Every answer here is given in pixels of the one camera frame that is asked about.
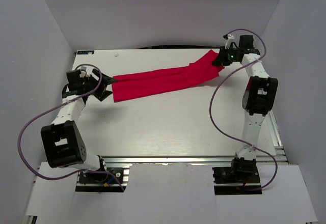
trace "purple cable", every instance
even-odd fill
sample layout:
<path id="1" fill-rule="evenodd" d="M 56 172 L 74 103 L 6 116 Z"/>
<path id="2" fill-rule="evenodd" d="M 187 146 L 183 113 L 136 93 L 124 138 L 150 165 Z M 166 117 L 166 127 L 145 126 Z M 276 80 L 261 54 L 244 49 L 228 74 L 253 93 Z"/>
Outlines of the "purple cable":
<path id="1" fill-rule="evenodd" d="M 87 172 L 89 172 L 89 173 L 95 173 L 95 174 L 103 174 L 103 173 L 106 173 L 106 174 L 112 176 L 114 178 L 114 180 L 116 180 L 116 182 L 119 184 L 119 186 L 122 189 L 122 191 L 124 192 L 124 188 L 121 185 L 121 183 L 119 182 L 118 178 L 114 174 L 112 174 L 111 172 L 97 172 L 97 171 L 87 171 Z"/>
<path id="2" fill-rule="evenodd" d="M 259 149 L 259 148 L 255 147 L 255 146 L 253 146 L 251 143 L 249 143 L 249 142 L 247 142 L 247 141 L 245 141 L 245 140 L 242 140 L 242 139 L 236 138 L 236 137 L 234 137 L 234 136 L 231 136 L 231 135 L 229 135 L 229 134 L 223 132 L 223 131 L 222 131 L 222 130 L 217 126 L 217 124 L 215 123 L 215 121 L 214 121 L 214 119 L 213 119 L 213 116 L 212 116 L 212 105 L 213 105 L 213 100 L 214 100 L 214 97 L 215 97 L 217 91 L 218 91 L 219 88 L 222 86 L 222 84 L 223 84 L 223 83 L 224 83 L 224 82 L 225 82 L 225 81 L 226 81 L 226 80 L 227 80 L 231 75 L 233 75 L 234 73 L 236 73 L 236 72 L 238 72 L 239 70 L 242 70 L 242 69 L 244 69 L 244 68 L 246 68 L 246 67 L 248 67 L 248 66 L 250 66 L 250 65 L 253 65 L 254 63 L 256 63 L 256 62 L 258 62 L 259 60 L 261 60 L 263 57 L 265 57 L 265 55 L 266 55 L 266 53 L 267 53 L 266 45 L 265 45 L 264 41 L 261 39 L 261 37 L 260 37 L 258 34 L 252 32 L 252 31 L 250 31 L 250 30 L 247 30 L 247 29 L 235 29 L 235 30 L 229 32 L 228 34 L 231 34 L 231 33 L 235 32 L 235 31 L 247 31 L 247 32 L 250 32 L 250 33 L 254 34 L 256 37 L 258 37 L 258 39 L 261 41 L 261 43 L 262 43 L 263 46 L 264 46 L 264 54 L 263 54 L 260 58 L 258 58 L 257 60 L 252 61 L 251 63 L 246 64 L 246 65 L 244 65 L 244 66 L 242 66 L 242 67 L 240 67 L 240 68 L 238 68 L 238 69 L 232 71 L 229 75 L 227 75 L 227 76 L 226 76 L 226 77 L 221 81 L 221 83 L 216 87 L 215 91 L 213 92 L 212 98 L 210 99 L 210 103 L 209 103 L 209 117 L 210 117 L 210 120 L 212 121 L 214 127 L 215 127 L 215 128 L 216 128 L 220 133 L 222 133 L 224 136 L 227 136 L 227 137 L 229 137 L 229 138 L 231 138 L 231 139 L 233 139 L 233 140 L 239 141 L 239 142 L 241 142 L 241 143 L 247 144 L 247 145 L 249 145 L 250 147 L 252 147 L 252 148 L 254 148 L 254 149 L 256 149 L 256 150 L 258 150 L 258 151 L 260 151 L 260 152 L 263 152 L 264 154 L 267 154 L 268 156 L 270 156 L 270 157 L 273 159 L 273 161 L 274 161 L 274 163 L 275 163 L 275 172 L 274 172 L 272 178 L 270 179 L 270 181 L 267 182 L 265 185 L 263 185 L 263 186 L 261 186 L 261 187 L 259 187 L 259 188 L 255 188 L 255 189 L 251 189 L 251 190 L 250 190 L 250 191 L 257 191 L 257 190 L 261 190 L 261 189 L 263 189 L 263 188 L 269 186 L 269 185 L 273 182 L 273 180 L 275 179 L 276 174 L 277 174 L 277 170 L 278 170 L 278 164 L 277 164 L 277 161 L 276 161 L 275 157 L 272 156 L 270 153 L 266 152 L 265 150 L 262 150 L 262 149 Z"/>
<path id="3" fill-rule="evenodd" d="M 28 168 L 28 169 L 29 169 L 29 170 L 30 170 L 34 175 L 36 175 L 36 176 L 38 176 L 38 177 L 40 177 L 40 178 L 42 178 L 42 179 L 44 179 L 44 180 L 60 180 L 60 179 L 64 179 L 64 178 L 66 178 L 66 177 L 69 177 L 69 176 L 71 176 L 71 175 L 73 175 L 73 174 L 75 174 L 75 173 L 82 172 L 82 171 L 86 171 L 86 170 L 77 170 L 77 171 L 74 171 L 74 172 L 69 173 L 69 174 L 67 174 L 67 175 L 61 176 L 61 177 L 47 177 L 47 176 L 44 176 L 44 175 L 38 173 L 37 170 L 35 170 L 35 169 L 34 169 L 34 168 L 33 168 L 33 167 L 32 167 L 32 166 L 27 162 L 27 160 L 25 159 L 24 154 L 22 153 L 22 150 L 21 150 L 21 137 L 22 137 L 24 131 L 26 130 L 26 128 L 27 128 L 27 127 L 28 127 L 32 122 L 34 122 L 34 121 L 37 120 L 38 118 L 42 117 L 43 115 L 46 115 L 46 114 L 48 114 L 48 113 L 50 113 L 50 112 L 52 112 L 52 111 L 54 111 L 54 110 L 56 110 L 56 109 L 58 109 L 58 108 L 61 108 L 61 107 L 65 106 L 65 105 L 67 105 L 67 104 L 70 103 L 70 102 L 73 102 L 73 101 L 76 101 L 76 100 L 79 99 L 79 98 L 83 98 L 83 97 L 85 97 L 85 96 L 88 96 L 88 95 L 94 93 L 94 92 L 98 89 L 98 87 L 100 86 L 100 84 L 101 84 L 101 82 L 102 82 L 102 72 L 100 71 L 100 69 L 97 68 L 95 65 L 91 65 L 91 64 L 81 64 L 81 65 L 78 65 L 78 66 L 76 67 L 76 69 L 78 69 L 78 68 L 81 67 L 81 66 L 91 66 L 91 67 L 93 67 L 93 68 L 95 68 L 95 69 L 98 70 L 98 73 L 99 73 L 99 80 L 98 80 L 98 84 L 96 85 L 96 87 L 95 87 L 93 90 L 91 90 L 91 91 L 89 91 L 89 92 L 87 92 L 87 93 L 84 93 L 84 94 L 82 94 L 82 95 L 79 95 L 78 97 L 75 97 L 75 98 L 69 100 L 69 102 L 62 103 L 62 104 L 60 104 L 60 105 L 58 105 L 58 106 L 56 106 L 56 107 L 54 107 L 54 108 L 51 108 L 51 109 L 49 109 L 49 110 L 47 110 L 47 111 L 45 111 L 45 112 L 43 112 L 43 113 L 41 113 L 41 114 L 35 116 L 34 118 L 32 118 L 30 121 L 28 121 L 28 122 L 23 126 L 23 128 L 22 128 L 22 130 L 20 131 L 19 136 L 18 136 L 17 147 L 18 147 L 18 153 L 19 153 L 19 156 L 20 156 L 22 162 L 27 166 L 27 168 Z M 91 172 L 91 173 L 97 173 L 97 174 L 109 174 L 109 175 L 111 175 L 111 176 L 113 176 L 113 177 L 115 178 L 115 180 L 117 181 L 117 183 L 119 184 L 119 186 L 122 188 L 122 190 L 124 190 L 124 188 L 122 187 L 121 183 L 120 183 L 119 180 L 116 178 L 116 176 L 114 176 L 114 174 L 112 174 L 112 173 L 110 173 L 110 172 L 97 172 L 97 171 L 88 171 L 88 172 Z"/>

